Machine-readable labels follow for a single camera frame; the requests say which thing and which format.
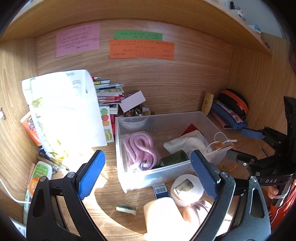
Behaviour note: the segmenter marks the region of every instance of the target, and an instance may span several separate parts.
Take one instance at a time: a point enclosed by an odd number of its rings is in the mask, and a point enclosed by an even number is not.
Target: clear plastic bin
[[[214,136],[220,132],[202,112],[185,112],[176,114],[116,117],[116,160],[117,174],[123,191],[150,187],[157,183],[174,181],[183,174],[194,173],[190,161],[184,161],[174,165],[160,167],[153,170],[133,172],[127,168],[127,154],[122,142],[122,135],[137,131],[148,131],[154,139],[160,157],[166,157],[170,153],[163,147],[167,141],[180,137],[190,124],[194,124],[204,135],[209,143],[214,141]],[[216,140],[226,141],[224,135],[218,134]],[[231,147],[217,152],[205,154],[205,158],[217,165],[225,157]]]

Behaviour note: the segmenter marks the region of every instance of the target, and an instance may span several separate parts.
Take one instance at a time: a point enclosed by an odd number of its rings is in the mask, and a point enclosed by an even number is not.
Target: white cloth
[[[183,150],[189,158],[194,150],[200,150],[203,155],[206,154],[208,146],[208,141],[198,130],[192,131],[163,144],[163,147],[167,149],[170,154]],[[207,150],[207,153],[209,152],[212,152],[211,147]]]

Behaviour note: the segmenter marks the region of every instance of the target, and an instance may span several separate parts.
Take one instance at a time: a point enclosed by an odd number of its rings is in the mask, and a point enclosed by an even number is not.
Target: screw
[[[229,174],[227,172],[221,172],[220,175],[224,178],[229,177]]]
[[[254,176],[251,176],[251,177],[250,177],[250,180],[251,180],[252,182],[254,182],[254,183],[257,182],[257,179],[256,179],[256,177],[254,177]]]
[[[44,182],[45,180],[46,180],[46,176],[42,176],[42,177],[39,179],[40,182]]]
[[[74,177],[75,176],[75,173],[74,172],[69,172],[68,174],[67,174],[67,177],[68,178],[72,178],[72,177]]]

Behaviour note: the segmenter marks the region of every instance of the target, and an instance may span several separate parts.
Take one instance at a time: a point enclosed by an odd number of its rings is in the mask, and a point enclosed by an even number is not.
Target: paper stack
[[[92,77],[100,106],[108,106],[111,115],[117,115],[118,104],[124,93],[122,84],[111,84],[110,80]]]

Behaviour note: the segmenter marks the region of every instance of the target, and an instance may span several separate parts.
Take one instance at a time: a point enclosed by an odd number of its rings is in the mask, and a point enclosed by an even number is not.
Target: small bottle
[[[209,114],[212,107],[213,100],[214,100],[214,95],[212,93],[206,92],[204,101],[202,103],[202,113],[204,113],[205,115]]]

